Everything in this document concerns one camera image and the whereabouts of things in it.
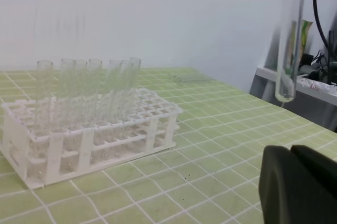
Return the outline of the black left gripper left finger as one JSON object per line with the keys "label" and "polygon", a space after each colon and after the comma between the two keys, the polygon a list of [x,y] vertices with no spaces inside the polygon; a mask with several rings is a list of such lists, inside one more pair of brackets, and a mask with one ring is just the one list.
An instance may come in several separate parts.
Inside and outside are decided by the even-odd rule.
{"label": "black left gripper left finger", "polygon": [[336,161],[305,145],[263,150],[264,223],[336,223]]}

